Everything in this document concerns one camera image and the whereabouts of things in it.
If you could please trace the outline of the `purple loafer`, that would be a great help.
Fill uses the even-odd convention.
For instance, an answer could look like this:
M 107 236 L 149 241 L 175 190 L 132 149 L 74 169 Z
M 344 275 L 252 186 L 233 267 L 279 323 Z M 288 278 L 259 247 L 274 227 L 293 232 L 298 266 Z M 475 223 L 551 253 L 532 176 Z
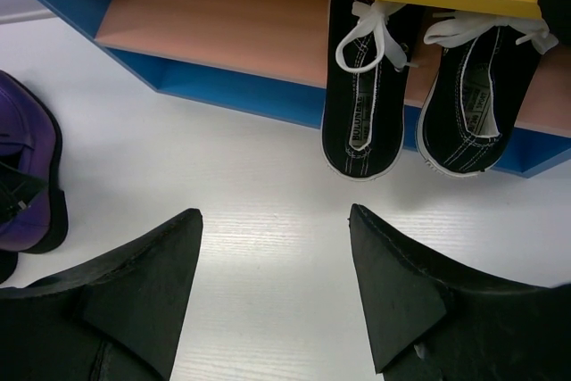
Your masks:
M 62 131 L 47 106 L 1 72 L 1 280 L 20 253 L 48 253 L 68 234 L 59 184 Z

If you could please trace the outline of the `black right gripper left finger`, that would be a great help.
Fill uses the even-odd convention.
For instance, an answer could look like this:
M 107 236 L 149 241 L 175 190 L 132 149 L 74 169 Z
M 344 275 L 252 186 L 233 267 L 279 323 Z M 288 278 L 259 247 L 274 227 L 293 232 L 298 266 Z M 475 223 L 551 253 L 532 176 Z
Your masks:
M 198 262 L 203 217 L 1 291 L 3 380 L 168 380 Z

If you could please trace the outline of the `black sneaker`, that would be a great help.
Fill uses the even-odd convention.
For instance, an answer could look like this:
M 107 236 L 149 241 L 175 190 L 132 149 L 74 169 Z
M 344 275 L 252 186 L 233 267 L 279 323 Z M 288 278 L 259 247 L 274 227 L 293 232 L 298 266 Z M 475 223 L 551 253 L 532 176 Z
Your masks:
M 404 98 L 425 9 L 380 0 L 331 0 L 322 150 L 337 173 L 378 178 L 404 143 Z
M 559 41 L 543 19 L 435 16 L 424 42 L 442 55 L 418 118 L 417 148 L 433 170 L 474 177 L 503 155 L 539 62 Z

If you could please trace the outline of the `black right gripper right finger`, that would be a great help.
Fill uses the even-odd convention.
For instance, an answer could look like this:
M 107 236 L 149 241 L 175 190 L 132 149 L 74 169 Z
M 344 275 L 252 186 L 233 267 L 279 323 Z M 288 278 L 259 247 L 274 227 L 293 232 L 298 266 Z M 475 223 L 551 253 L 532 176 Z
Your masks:
M 470 268 L 352 206 L 353 264 L 386 380 L 567 380 L 570 287 Z

